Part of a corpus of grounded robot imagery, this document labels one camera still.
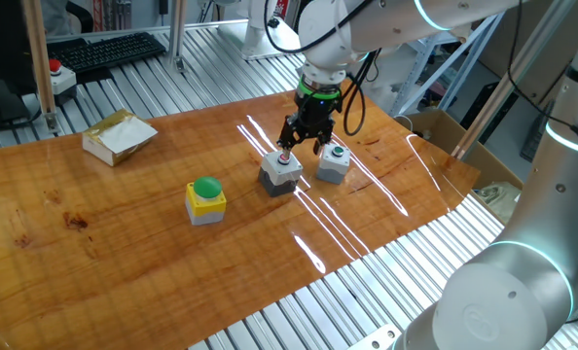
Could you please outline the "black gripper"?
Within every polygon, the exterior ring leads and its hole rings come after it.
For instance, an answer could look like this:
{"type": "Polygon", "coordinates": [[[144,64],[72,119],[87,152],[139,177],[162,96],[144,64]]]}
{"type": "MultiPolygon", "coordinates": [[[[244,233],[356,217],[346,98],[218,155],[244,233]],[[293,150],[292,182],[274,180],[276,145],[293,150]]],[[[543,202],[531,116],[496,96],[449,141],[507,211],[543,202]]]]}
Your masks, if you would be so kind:
{"type": "Polygon", "coordinates": [[[314,94],[295,95],[294,101],[298,107],[297,115],[285,117],[276,141],[284,158],[289,158],[294,146],[303,142],[305,132],[317,132],[313,153],[315,155],[320,154],[322,149],[331,142],[332,130],[326,128],[334,125],[332,114],[338,109],[340,100],[338,94],[327,98],[319,98],[314,94]]]}

